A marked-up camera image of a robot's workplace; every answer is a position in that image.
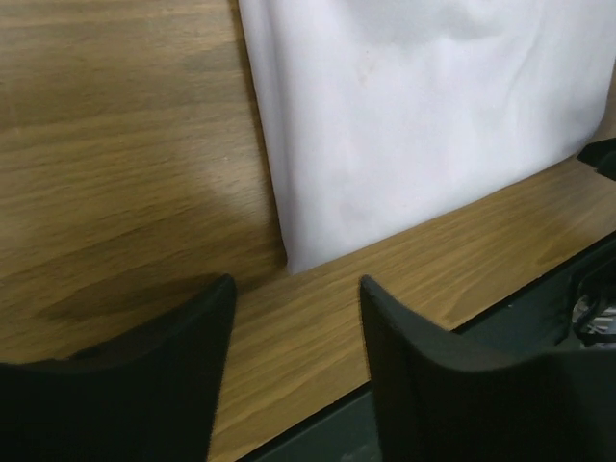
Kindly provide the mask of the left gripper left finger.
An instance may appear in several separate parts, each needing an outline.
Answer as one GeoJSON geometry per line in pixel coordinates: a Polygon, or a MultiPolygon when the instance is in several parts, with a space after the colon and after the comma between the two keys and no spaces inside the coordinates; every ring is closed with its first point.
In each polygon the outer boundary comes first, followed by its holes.
{"type": "Polygon", "coordinates": [[[203,461],[237,303],[223,275],[64,360],[1,367],[5,461],[203,461]]]}

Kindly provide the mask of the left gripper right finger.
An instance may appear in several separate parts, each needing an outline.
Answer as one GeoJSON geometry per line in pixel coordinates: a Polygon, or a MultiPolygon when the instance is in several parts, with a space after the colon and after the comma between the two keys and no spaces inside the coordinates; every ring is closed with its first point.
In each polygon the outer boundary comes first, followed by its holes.
{"type": "Polygon", "coordinates": [[[611,461],[615,354],[510,356],[411,311],[370,277],[360,311],[386,461],[611,461]]]}

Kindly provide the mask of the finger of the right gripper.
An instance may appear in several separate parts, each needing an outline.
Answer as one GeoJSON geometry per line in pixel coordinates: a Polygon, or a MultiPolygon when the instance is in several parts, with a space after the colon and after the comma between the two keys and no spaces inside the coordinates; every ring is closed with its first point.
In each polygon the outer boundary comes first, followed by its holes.
{"type": "Polygon", "coordinates": [[[578,154],[577,159],[590,166],[599,175],[612,181],[616,180],[616,139],[594,141],[587,144],[578,154]]]}

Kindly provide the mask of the white t shirt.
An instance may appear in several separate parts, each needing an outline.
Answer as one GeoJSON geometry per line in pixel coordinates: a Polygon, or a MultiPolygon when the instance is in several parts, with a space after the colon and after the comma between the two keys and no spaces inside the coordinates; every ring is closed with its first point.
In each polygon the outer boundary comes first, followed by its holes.
{"type": "Polygon", "coordinates": [[[611,1],[243,1],[292,273],[578,151],[615,63],[611,1]]]}

